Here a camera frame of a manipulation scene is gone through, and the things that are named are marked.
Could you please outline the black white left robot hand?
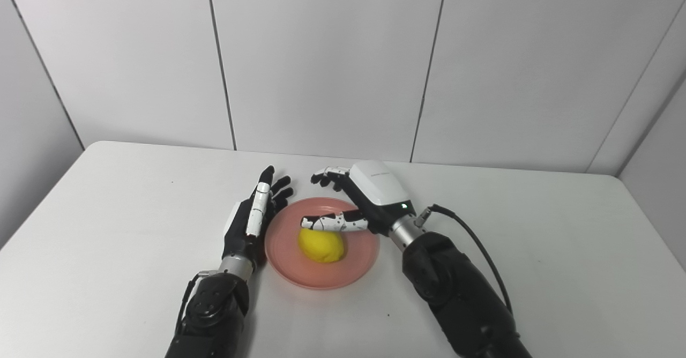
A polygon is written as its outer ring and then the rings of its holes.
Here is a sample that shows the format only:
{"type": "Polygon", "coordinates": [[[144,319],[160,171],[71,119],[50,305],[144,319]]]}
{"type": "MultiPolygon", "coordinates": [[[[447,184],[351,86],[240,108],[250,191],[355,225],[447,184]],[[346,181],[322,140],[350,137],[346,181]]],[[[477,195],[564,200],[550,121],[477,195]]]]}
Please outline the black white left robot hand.
{"type": "Polygon", "coordinates": [[[274,181],[275,172],[273,165],[265,168],[251,195],[235,206],[226,229],[222,258],[244,256],[255,267],[265,264],[268,226],[294,194],[291,177],[286,175],[274,181]]]}

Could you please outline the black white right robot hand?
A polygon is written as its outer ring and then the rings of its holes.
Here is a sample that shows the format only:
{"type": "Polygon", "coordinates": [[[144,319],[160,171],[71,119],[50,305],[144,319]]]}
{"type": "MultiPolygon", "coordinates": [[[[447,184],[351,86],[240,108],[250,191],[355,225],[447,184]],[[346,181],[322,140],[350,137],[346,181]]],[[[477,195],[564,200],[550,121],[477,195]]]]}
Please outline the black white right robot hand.
{"type": "Polygon", "coordinates": [[[355,208],[316,216],[303,216],[301,228],[331,233],[368,229],[388,236],[397,221],[415,217],[409,192],[385,165],[377,160],[357,162],[350,168],[326,167],[311,177],[312,184],[332,185],[343,191],[355,208]]]}

